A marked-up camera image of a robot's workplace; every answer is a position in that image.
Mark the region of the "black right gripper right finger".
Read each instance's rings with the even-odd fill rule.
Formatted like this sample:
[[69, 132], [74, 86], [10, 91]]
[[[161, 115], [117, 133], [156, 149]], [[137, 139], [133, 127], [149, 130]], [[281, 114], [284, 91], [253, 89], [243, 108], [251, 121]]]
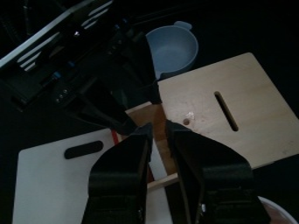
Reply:
[[227, 145], [165, 122], [188, 224], [269, 224], [248, 161]]

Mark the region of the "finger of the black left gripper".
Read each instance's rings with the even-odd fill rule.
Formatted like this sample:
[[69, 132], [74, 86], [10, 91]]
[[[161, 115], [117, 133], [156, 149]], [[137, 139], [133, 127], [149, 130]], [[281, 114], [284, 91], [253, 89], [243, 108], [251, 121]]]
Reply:
[[157, 79], [155, 78], [152, 55], [144, 34], [136, 34], [125, 40], [121, 56], [125, 59], [123, 68], [135, 83], [135, 91], [152, 104], [160, 104], [161, 98]]
[[107, 88], [92, 83], [80, 88], [68, 98], [65, 111], [78, 120], [115, 130], [128, 136], [136, 130], [136, 124]]

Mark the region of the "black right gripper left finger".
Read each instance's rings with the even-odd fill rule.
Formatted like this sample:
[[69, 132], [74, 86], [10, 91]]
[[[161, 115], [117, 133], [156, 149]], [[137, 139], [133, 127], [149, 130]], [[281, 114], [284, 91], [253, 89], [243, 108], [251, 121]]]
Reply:
[[81, 224], [145, 224], [152, 124], [139, 127], [93, 164]]

